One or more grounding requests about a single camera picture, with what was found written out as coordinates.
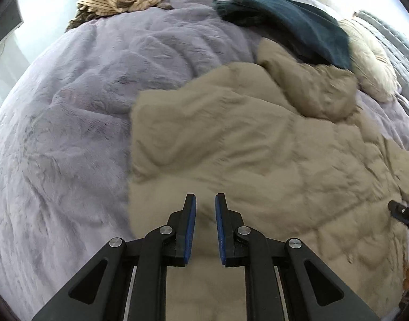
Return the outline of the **round cream pleated cushion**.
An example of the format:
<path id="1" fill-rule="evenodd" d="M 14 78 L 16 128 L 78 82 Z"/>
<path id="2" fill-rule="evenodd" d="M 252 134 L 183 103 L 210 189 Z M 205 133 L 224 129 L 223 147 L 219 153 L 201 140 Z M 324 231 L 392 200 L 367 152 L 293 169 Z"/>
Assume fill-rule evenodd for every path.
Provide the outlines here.
<path id="1" fill-rule="evenodd" d="M 361 90 L 378 102 L 392 101 L 399 83 L 395 69 L 377 37 L 356 17 L 339 20 L 339 26 L 348 35 L 352 71 Z"/>

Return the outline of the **lavender plush bed blanket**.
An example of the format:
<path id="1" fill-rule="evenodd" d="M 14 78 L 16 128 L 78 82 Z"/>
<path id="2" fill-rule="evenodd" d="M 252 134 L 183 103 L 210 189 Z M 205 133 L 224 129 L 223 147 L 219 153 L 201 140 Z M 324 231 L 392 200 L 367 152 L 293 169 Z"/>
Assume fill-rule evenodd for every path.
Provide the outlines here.
<path id="1" fill-rule="evenodd" d="M 129 182 L 130 114 L 142 91 L 176 90 L 218 67 L 254 63 L 262 39 L 307 64 L 276 33 L 222 20 L 214 1 L 170 0 L 171 10 L 87 22 L 34 61 L 7 96 L 0 296 L 19 319 L 31 320 L 108 240 L 140 238 L 130 223 Z M 372 117 L 365 102 L 381 102 L 357 84 L 358 106 L 409 151 Z"/>

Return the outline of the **beige quilted puffer jacket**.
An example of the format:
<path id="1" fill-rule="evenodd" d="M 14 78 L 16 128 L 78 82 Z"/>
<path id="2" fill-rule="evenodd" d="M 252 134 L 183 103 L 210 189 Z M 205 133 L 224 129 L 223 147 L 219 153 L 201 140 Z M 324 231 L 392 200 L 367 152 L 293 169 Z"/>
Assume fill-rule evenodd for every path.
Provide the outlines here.
<path id="1" fill-rule="evenodd" d="M 303 240 L 379 316 L 402 294 L 409 151 L 358 106 L 357 79 L 262 39 L 254 63 L 218 67 L 132 107 L 129 206 L 137 237 L 197 198 L 191 262 L 168 272 L 168 320 L 244 320 L 243 272 L 218 252 L 215 196 L 269 238 Z"/>

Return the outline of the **grey quilted headboard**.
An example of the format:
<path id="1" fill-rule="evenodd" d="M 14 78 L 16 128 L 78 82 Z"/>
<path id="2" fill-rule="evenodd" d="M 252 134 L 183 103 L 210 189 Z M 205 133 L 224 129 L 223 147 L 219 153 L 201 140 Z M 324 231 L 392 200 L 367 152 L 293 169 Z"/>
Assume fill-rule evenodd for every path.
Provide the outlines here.
<path id="1" fill-rule="evenodd" d="M 409 39 L 369 12 L 360 10 L 354 16 L 384 47 L 400 83 L 400 94 L 409 101 Z"/>

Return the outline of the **wall mounted monitor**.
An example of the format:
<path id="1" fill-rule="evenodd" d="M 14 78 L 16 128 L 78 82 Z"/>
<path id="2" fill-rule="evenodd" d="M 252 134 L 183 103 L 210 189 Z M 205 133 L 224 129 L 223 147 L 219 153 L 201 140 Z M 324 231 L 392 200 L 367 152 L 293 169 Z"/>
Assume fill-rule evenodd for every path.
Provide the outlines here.
<path id="1" fill-rule="evenodd" d="M 17 0 L 14 0 L 0 16 L 0 45 L 23 23 Z"/>

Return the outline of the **tan striped crumpled garment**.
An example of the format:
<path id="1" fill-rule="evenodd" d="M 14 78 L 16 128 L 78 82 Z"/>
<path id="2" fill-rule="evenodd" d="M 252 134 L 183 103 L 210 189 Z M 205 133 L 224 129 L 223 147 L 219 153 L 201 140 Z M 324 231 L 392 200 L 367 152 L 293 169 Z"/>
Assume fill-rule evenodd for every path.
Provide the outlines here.
<path id="1" fill-rule="evenodd" d="M 77 28 L 92 20 L 125 12 L 140 12 L 151 7 L 164 10 L 173 9 L 166 0 L 78 0 L 76 15 L 68 23 L 65 31 Z"/>

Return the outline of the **dark teal folded garment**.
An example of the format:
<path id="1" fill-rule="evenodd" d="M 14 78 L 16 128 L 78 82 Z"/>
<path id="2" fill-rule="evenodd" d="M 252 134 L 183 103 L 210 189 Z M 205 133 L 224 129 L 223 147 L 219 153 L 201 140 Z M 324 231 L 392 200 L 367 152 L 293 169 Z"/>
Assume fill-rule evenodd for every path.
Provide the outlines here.
<path id="1" fill-rule="evenodd" d="M 307 64 L 352 70 L 348 35 L 334 17 L 311 4 L 293 0 L 215 0 L 213 9 L 227 22 L 276 33 L 281 43 Z"/>

